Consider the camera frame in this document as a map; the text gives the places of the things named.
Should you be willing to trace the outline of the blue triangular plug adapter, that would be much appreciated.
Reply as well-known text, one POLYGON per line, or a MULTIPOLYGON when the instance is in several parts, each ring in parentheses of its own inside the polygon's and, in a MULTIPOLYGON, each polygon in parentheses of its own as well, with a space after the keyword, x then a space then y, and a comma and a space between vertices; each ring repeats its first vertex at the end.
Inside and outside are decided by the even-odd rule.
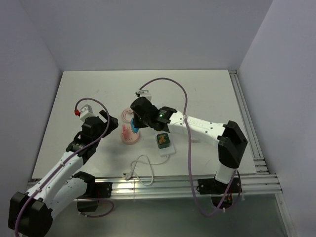
POLYGON ((139 121, 136 118, 132 118, 130 121, 131 130, 134 134, 138 133, 139 131, 139 121))

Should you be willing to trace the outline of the pink plug adapter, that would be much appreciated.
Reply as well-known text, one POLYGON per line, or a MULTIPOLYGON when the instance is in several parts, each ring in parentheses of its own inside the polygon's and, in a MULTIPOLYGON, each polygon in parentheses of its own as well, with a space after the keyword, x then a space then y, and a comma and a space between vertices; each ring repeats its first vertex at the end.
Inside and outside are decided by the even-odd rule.
POLYGON ((130 125, 127 125, 127 124, 122 125, 121 139, 123 142, 126 142, 126 143, 133 142, 134 135, 135 134, 132 132, 130 125))

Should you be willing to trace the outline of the dark green cube plug adapter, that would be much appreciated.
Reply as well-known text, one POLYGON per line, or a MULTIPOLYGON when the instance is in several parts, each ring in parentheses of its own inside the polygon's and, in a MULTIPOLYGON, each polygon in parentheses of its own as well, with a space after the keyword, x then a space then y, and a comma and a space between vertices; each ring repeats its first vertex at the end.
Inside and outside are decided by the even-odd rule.
POLYGON ((159 149, 168 148, 170 146, 170 138, 168 133, 157 134, 156 141, 159 149))

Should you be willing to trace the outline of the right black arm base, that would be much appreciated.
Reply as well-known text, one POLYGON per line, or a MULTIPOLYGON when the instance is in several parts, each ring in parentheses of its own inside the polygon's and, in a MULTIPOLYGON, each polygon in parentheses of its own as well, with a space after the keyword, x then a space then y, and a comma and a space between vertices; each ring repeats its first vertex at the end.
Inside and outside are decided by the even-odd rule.
MULTIPOLYGON (((223 195, 226 190, 227 185, 212 179, 198 179, 198 186, 196 190, 200 195, 223 195)), ((222 202, 220 208, 229 208, 234 204, 233 194, 238 194, 237 197, 240 197, 242 193, 242 187, 240 180, 234 178, 228 193, 226 194, 224 201, 222 202)))

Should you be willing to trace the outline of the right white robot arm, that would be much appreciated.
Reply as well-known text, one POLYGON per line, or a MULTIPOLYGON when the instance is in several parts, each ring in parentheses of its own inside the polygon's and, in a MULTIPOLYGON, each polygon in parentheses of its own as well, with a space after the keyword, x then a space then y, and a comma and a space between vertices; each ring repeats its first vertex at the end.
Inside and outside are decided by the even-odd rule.
POLYGON ((236 122, 214 123, 187 116, 174 108, 164 106, 158 109, 146 97, 137 98, 130 108, 135 128, 150 127, 155 131, 187 135, 190 139, 197 138, 217 147, 219 167, 214 188, 223 193, 231 186, 231 177, 239 168, 248 144, 236 122))

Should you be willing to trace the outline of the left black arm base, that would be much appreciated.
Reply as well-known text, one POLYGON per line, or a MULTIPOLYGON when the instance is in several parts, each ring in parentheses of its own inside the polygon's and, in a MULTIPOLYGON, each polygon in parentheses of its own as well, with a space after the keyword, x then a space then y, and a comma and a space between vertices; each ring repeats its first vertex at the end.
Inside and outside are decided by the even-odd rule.
POLYGON ((110 214, 115 204, 109 198, 112 192, 112 182, 96 182, 87 185, 87 191, 77 198, 77 210, 79 215, 88 218, 99 218, 110 214), (106 213, 91 215, 88 212, 95 212, 103 203, 109 203, 111 209, 106 213))

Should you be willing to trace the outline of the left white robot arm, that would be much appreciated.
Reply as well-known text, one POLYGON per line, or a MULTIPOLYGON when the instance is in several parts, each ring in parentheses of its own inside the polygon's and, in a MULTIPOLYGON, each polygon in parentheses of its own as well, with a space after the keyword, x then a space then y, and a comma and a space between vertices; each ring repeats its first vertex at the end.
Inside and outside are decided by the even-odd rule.
POLYGON ((58 163, 26 192, 16 192, 9 206, 8 227, 27 237, 45 236, 57 215, 77 198, 108 198, 98 191, 95 177, 80 171, 95 154, 100 140, 118 128, 118 119, 100 111, 84 118, 79 131, 58 163))

